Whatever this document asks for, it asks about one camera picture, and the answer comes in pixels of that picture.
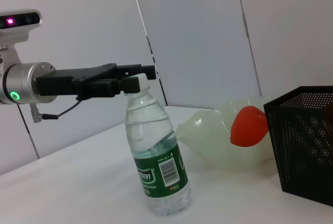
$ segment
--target purple light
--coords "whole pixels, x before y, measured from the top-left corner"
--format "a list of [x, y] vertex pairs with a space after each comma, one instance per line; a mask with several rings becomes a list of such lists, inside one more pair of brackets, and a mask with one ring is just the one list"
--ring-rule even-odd
[[7, 23], [8, 23], [8, 24], [13, 24], [13, 23], [14, 23], [13, 18], [8, 18], [8, 19], [7, 19]]

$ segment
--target robotic arm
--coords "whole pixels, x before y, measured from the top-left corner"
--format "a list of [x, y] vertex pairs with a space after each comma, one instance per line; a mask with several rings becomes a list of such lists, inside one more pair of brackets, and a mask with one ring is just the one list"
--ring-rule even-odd
[[27, 41], [30, 30], [41, 24], [38, 10], [0, 13], [0, 104], [30, 104], [34, 122], [58, 119], [60, 115], [39, 114], [36, 107], [37, 103], [53, 102], [58, 95], [77, 95], [79, 102], [93, 97], [114, 97], [121, 91], [140, 92], [140, 84], [146, 78], [132, 77], [135, 74], [145, 73], [148, 80], [156, 79], [154, 66], [140, 64], [66, 70], [56, 70], [49, 63], [23, 64], [15, 44]]

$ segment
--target barcode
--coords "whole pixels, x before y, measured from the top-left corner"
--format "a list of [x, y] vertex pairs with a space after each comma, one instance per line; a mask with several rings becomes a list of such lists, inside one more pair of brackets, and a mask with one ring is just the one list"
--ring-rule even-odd
[[175, 159], [172, 157], [159, 164], [165, 187], [180, 181]]

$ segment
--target red balloon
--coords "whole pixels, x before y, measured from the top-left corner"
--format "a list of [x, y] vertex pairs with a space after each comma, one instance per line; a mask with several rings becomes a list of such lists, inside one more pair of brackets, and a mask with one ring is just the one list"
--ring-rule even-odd
[[230, 142], [239, 147], [258, 144], [267, 134], [265, 113], [254, 106], [246, 106], [237, 114], [231, 127]]

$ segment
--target white bottle cap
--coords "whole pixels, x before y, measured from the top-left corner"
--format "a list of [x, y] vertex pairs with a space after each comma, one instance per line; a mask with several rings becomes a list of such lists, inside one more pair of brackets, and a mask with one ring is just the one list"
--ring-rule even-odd
[[140, 85], [140, 91], [143, 91], [143, 90], [146, 90], [146, 89], [150, 88], [146, 74], [141, 73], [141, 74], [136, 74], [136, 75], [131, 76], [131, 77], [138, 77], [139, 85]]

